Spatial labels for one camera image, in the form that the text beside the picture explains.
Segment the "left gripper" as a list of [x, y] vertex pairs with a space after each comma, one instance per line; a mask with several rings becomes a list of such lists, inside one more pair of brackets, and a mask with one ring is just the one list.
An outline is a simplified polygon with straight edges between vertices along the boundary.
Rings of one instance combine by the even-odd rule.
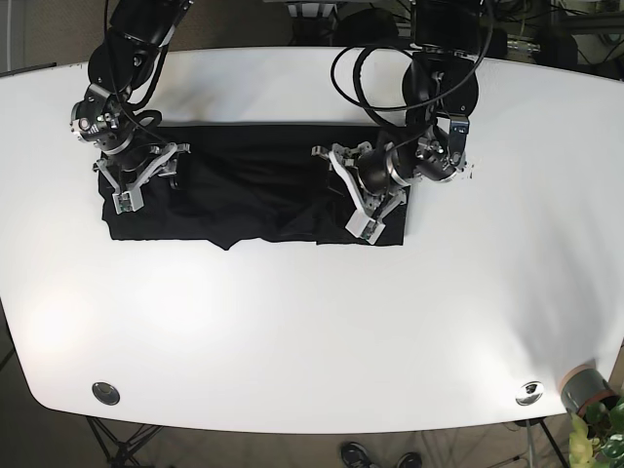
[[418, 178], [447, 182], [464, 171], [469, 130], [468, 118], [451, 117], [446, 131], [431, 125], [404, 141], [382, 132], [375, 144], [315, 146], [311, 155], [326, 160], [347, 189], [354, 212], [346, 230], [374, 245], [385, 217], [408, 202], [408, 189]]

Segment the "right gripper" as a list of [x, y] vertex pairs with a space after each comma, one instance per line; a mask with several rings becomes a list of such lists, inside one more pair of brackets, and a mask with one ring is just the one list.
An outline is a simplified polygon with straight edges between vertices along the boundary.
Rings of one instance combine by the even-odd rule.
[[157, 134], [161, 112], [134, 113], [123, 98], [103, 88], [89, 88], [72, 108], [70, 121], [71, 132], [100, 151], [94, 171], [112, 188], [118, 215], [142, 209], [142, 186], [155, 176], [175, 177], [178, 156], [190, 151], [188, 143]]

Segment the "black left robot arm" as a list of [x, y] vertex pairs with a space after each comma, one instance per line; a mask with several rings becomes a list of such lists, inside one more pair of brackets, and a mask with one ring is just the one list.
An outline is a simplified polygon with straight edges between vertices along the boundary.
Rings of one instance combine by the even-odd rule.
[[[345, 100], [379, 127], [377, 141], [312, 150], [346, 186], [354, 205], [346, 229], [354, 237], [375, 244], [385, 229], [385, 217], [407, 203], [408, 190], [418, 178], [447, 182], [464, 171], [469, 117], [479, 98], [477, 70], [493, 36], [481, 31], [482, 12], [493, 12], [491, 2], [412, 2], [404, 102], [393, 108], [370, 104], [362, 84], [365, 61], [380, 45], [366, 45], [356, 57], [355, 94]], [[404, 126], [385, 119], [392, 110], [404, 112]]]

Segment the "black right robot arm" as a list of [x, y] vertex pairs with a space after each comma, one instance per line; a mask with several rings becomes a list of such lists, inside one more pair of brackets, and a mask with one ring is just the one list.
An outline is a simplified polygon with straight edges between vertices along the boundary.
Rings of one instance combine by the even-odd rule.
[[120, 1], [103, 13], [103, 40], [88, 62], [90, 85], [71, 111], [70, 131], [101, 156], [94, 171], [112, 188], [118, 215], [143, 208], [142, 187], [176, 176], [190, 151], [158, 134], [162, 113], [149, 110], [170, 43], [191, 1]]

